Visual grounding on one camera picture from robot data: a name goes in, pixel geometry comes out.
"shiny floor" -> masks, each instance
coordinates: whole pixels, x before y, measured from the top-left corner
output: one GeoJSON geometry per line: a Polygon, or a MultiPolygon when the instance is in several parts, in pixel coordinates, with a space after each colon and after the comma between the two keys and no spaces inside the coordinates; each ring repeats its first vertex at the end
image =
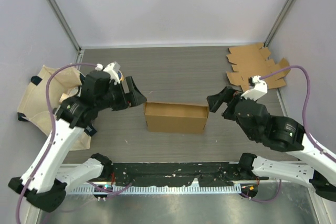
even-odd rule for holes
{"type": "MultiPolygon", "coordinates": [[[[229,84],[225,71],[232,67],[226,54],[227,47],[92,49],[85,50],[82,62],[106,65],[117,61],[124,76],[133,76],[149,101],[206,104],[208,95],[229,84]]],[[[90,70],[81,68],[83,73],[90,70]]],[[[269,90],[259,102],[271,114],[282,115],[276,90],[269,90]]],[[[82,163],[93,153],[113,162],[238,161],[243,152],[277,161],[294,160],[249,141],[235,122],[220,116],[225,106],[209,115],[204,134],[149,132],[142,106],[102,111],[94,123],[98,133],[91,149],[70,152],[65,163],[82,163]]]]}
{"type": "MultiPolygon", "coordinates": [[[[257,198],[268,199],[276,183],[262,183],[257,198]]],[[[228,195],[156,195],[118,196],[97,201],[91,196],[67,196],[59,207],[78,208],[71,213],[56,210],[37,223],[48,224],[315,224],[319,223],[305,187],[283,183],[279,197],[272,203],[249,201],[237,194],[228,195]]]]}

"white wall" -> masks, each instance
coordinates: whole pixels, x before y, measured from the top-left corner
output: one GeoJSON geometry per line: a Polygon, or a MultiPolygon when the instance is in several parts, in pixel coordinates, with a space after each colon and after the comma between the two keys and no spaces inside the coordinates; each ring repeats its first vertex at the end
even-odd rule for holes
{"type": "Polygon", "coordinates": [[[0,0],[1,223],[15,223],[18,195],[7,187],[10,178],[28,168],[46,140],[34,125],[17,120],[21,97],[30,77],[43,64],[60,67],[74,62],[75,57],[72,44],[46,0],[0,0]]]}
{"type": "MultiPolygon", "coordinates": [[[[336,4],[335,0],[297,0],[270,45],[275,59],[304,66],[311,79],[307,118],[310,131],[336,152],[336,4]]],[[[300,70],[287,75],[281,89],[289,116],[302,122],[306,81],[300,70]]],[[[336,220],[336,204],[330,204],[336,220]]]]}
{"type": "Polygon", "coordinates": [[[285,0],[56,0],[81,46],[264,41],[285,0]]]}

